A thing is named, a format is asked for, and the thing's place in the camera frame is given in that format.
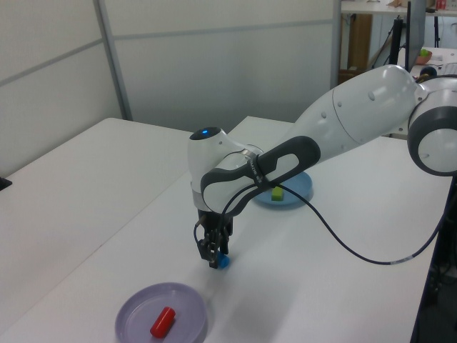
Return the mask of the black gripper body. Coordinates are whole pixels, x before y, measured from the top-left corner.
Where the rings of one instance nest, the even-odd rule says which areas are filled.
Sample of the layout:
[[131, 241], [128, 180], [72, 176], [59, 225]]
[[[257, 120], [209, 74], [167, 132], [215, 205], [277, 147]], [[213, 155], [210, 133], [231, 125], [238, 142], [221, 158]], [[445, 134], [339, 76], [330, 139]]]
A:
[[204, 234], [215, 231], [219, 227], [219, 224], [222, 224], [222, 228], [226, 231], [228, 236], [233, 234], [233, 217], [231, 216], [222, 216], [215, 212], [202, 211], [199, 209], [198, 217], [204, 217], [204, 220], [201, 223], [204, 228]]

